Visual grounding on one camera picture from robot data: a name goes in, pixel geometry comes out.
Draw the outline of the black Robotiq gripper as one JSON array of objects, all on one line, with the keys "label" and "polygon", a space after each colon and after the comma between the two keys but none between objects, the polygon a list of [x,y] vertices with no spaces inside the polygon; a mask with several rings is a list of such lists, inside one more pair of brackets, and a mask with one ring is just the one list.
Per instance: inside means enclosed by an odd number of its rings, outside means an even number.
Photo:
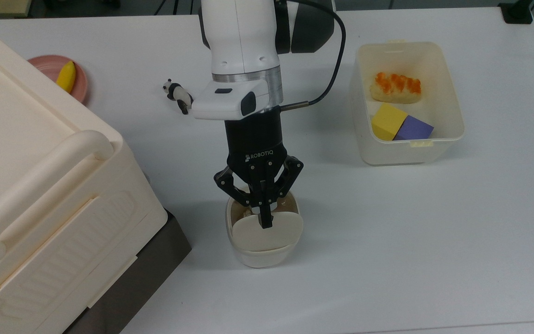
[{"label": "black Robotiq gripper", "polygon": [[[271,205],[288,194],[304,167],[297,158],[287,157],[280,107],[225,121],[225,132],[228,167],[214,175],[214,182],[243,207],[257,208],[261,228],[271,228]],[[235,186],[234,173],[249,184],[248,192]]]}]

